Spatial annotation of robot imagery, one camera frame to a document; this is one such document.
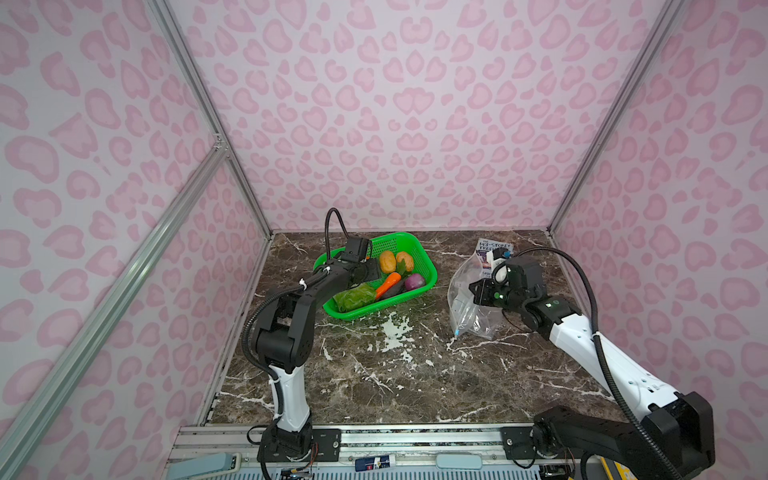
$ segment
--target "marble surface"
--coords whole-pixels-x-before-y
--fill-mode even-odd
[[[493,340],[469,334],[455,339],[452,334],[448,286],[478,237],[512,242],[519,251],[548,246],[544,232],[415,235],[437,268],[434,288],[353,323],[318,311],[313,351],[306,363],[306,396],[316,425],[526,422],[558,404],[586,415],[621,419],[607,392],[573,359],[529,333],[516,314],[508,315],[510,322]],[[341,247],[343,236],[332,234],[331,242],[332,248]],[[263,297],[273,286],[297,282],[323,251],[322,233],[277,234],[257,296]],[[572,299],[554,256],[535,256],[545,267],[550,294]],[[272,406],[266,376],[238,349],[211,422],[268,423]]]

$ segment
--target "pink heart pattern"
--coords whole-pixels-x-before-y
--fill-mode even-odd
[[[154,268],[31,458],[29,468],[41,478],[101,478],[104,472],[152,478],[164,465],[178,427],[189,425],[201,407],[266,243],[236,185],[222,166],[181,227],[177,249]],[[227,220],[206,221],[218,215]],[[200,243],[220,244],[224,251],[205,260]],[[56,245],[65,248],[62,241]],[[101,257],[88,261],[91,270],[111,275],[114,265],[93,260]],[[190,295],[187,303],[177,301],[182,291]],[[205,311],[196,317],[193,305]],[[0,310],[0,341],[24,337],[39,308],[18,300]],[[38,342],[63,348],[81,325],[77,310],[62,310],[44,321]],[[38,360],[20,369],[3,401],[23,404],[51,367],[49,360]]]
[[[6,161],[0,177],[11,182],[0,201],[5,287],[0,343],[2,358],[12,360],[0,371],[0,435],[214,141],[143,1],[11,2],[2,11],[0,151]],[[294,21],[293,7],[286,12]],[[230,20],[247,27],[235,15]],[[283,24],[293,28],[293,23]],[[229,48],[228,41],[225,35],[214,44]],[[233,74],[222,69],[219,76],[237,84]],[[272,88],[272,83],[270,78],[265,86]],[[239,99],[239,108],[261,113],[258,94]],[[282,121],[290,121],[293,110],[296,116],[306,110],[291,107],[277,110]],[[109,472],[152,478],[178,426],[200,407],[206,384],[200,372],[214,368],[264,242],[228,170],[219,172],[213,184],[217,199],[203,199],[195,213],[210,221],[218,207],[227,222],[198,229],[190,219],[182,227],[177,263],[169,255],[155,268],[23,477],[104,478]],[[219,311],[195,319],[207,325],[207,335],[192,342],[203,355],[188,361],[182,356],[174,364],[170,353],[187,335],[181,335],[178,324],[171,332],[168,320],[188,314],[184,301],[174,301],[180,292],[190,292],[188,280],[195,272],[213,269],[216,258],[203,259],[197,241],[215,245],[217,234],[227,240],[221,260],[229,258],[228,264],[238,268],[223,269],[189,301],[204,298],[214,305],[219,287],[233,295],[218,296]],[[153,355],[162,346],[169,352],[168,370],[149,376]],[[151,435],[134,441],[135,426],[149,407],[135,400],[139,389],[142,399],[147,391],[155,392],[162,407]],[[169,410],[173,418],[165,418],[166,404],[178,391],[183,394],[176,395]]]
[[[171,1],[272,228],[320,229],[329,205],[358,228],[549,223],[660,6],[456,1]]]
[[[689,4],[555,234],[598,293],[602,331],[713,403],[708,478],[768,468],[768,53],[757,3]]]

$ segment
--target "pink leopard print wallpaper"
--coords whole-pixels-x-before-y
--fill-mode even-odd
[[[712,402],[709,480],[768,469],[767,7],[692,2],[557,234],[603,333]]]
[[[213,138],[141,0],[0,12],[2,435]]]
[[[273,229],[544,227],[661,0],[172,0]]]
[[[162,472],[201,408],[265,242],[246,205],[222,166],[21,478]]]

